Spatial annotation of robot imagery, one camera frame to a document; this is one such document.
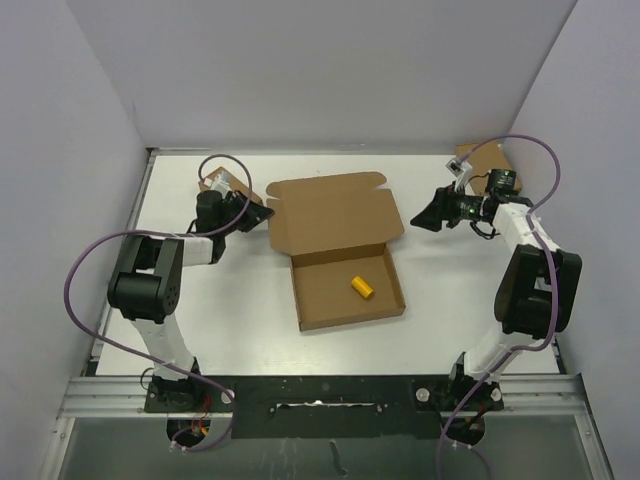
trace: yellow cylinder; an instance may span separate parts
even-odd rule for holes
[[[362,298],[367,299],[373,295],[373,288],[367,282],[365,282],[362,277],[353,277],[351,280],[351,286],[356,289],[356,291],[362,295]]]

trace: white wall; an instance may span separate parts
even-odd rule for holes
[[[63,1],[4,2],[0,64],[0,478],[33,480],[89,347],[64,312],[64,277],[124,226],[146,152]],[[75,283],[92,324],[113,247]]]
[[[637,0],[580,0],[513,126],[548,141],[562,162],[560,191],[542,216],[584,270],[561,347],[584,374],[617,479],[640,471],[638,25]],[[539,198],[550,160],[516,141],[508,153],[526,193]]]
[[[67,3],[149,146],[442,153],[508,130],[575,0]]]

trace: gray floor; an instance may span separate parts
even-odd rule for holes
[[[491,417],[480,444],[493,480],[591,479],[571,416]],[[76,421],[61,479],[435,479],[434,440],[233,440],[208,453],[169,452],[164,420]],[[488,479],[480,459],[446,449],[444,478]]]

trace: white table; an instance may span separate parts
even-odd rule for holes
[[[196,171],[204,158],[158,156],[138,227],[183,232],[195,217]],[[450,156],[240,156],[254,190],[266,198],[275,180],[375,170],[387,176],[406,232],[389,244],[407,309],[403,316],[301,333],[289,260],[269,246],[266,225],[227,237],[218,265],[183,270],[176,312],[185,342],[204,374],[448,374],[458,355],[495,322],[493,301],[510,254],[461,224],[440,233],[409,220],[452,181]],[[211,162],[210,170],[219,164]],[[242,170],[226,166],[238,178]],[[145,351],[138,332],[112,312],[109,337]],[[105,345],[98,375],[139,375],[151,363]],[[507,373],[558,373],[551,349],[525,353]]]

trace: brown cardboard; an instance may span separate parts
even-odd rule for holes
[[[206,178],[215,178],[216,175],[218,175],[220,172],[227,172],[230,176],[231,176],[231,181],[229,182],[229,187],[231,187],[231,190],[238,190],[240,191],[243,195],[247,195],[247,193],[249,193],[249,188],[242,183],[240,180],[238,180],[236,177],[234,177],[229,170],[227,170],[224,167],[218,167],[216,168],[213,172],[211,172],[209,175],[207,175]],[[203,192],[205,190],[209,190],[209,187],[207,187],[204,182],[200,181],[198,182],[198,187],[200,188],[200,191]],[[252,192],[251,194],[251,200],[253,200],[255,203],[257,203],[258,205],[262,205],[262,199],[256,195],[256,192]]]
[[[378,172],[271,183],[271,246],[291,256],[300,330],[401,315],[404,297],[386,242],[404,227]],[[351,279],[374,289],[363,299]]]
[[[461,156],[475,147],[476,143],[467,143],[456,147],[456,156]],[[513,170],[513,167],[502,153],[502,149],[496,142],[490,142],[473,152],[469,157],[469,163],[473,167],[473,175],[484,175],[492,168],[501,168]],[[486,178],[474,178],[469,182],[471,189],[476,195],[484,195],[484,189],[487,186]],[[522,190],[522,183],[516,178],[516,191]]]

